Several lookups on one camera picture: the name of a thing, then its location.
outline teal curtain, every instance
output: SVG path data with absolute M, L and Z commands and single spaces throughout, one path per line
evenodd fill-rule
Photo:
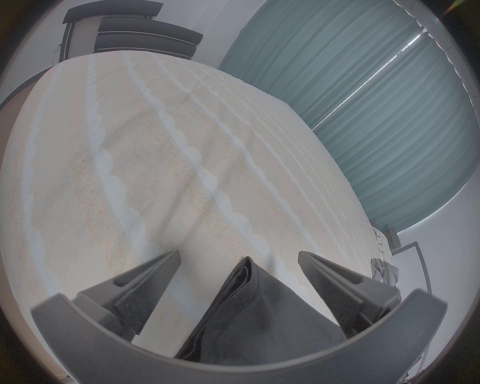
M 268 0 L 220 69 L 288 103 L 370 219 L 397 231 L 424 219 L 479 163 L 480 128 L 454 67 L 391 0 Z

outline bed sheet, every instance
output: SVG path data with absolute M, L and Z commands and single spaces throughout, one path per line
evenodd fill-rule
M 167 356 L 246 255 L 334 320 L 298 252 L 366 276 L 379 252 L 348 181 L 287 104 L 148 52 L 49 70 L 13 127 L 0 193 L 2 259 L 42 343 L 32 306 L 163 252 L 178 249 L 182 264 L 134 343 Z

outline curtain fold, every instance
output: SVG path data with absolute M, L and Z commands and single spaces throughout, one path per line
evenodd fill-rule
M 220 69 L 288 103 L 369 217 L 401 231 L 433 213 L 480 161 L 462 81 L 423 27 L 391 0 L 268 0 Z

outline gray crumpled cloth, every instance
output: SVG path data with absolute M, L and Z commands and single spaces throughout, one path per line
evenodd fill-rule
M 395 286 L 398 283 L 398 268 L 382 259 L 372 259 L 372 278 L 383 281 L 385 284 Z

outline curtain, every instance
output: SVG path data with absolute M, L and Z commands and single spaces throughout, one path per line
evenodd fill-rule
M 268 0 L 220 69 L 288 103 L 315 130 L 369 217 L 401 231 L 479 163 L 480 128 L 454 67 L 391 0 Z

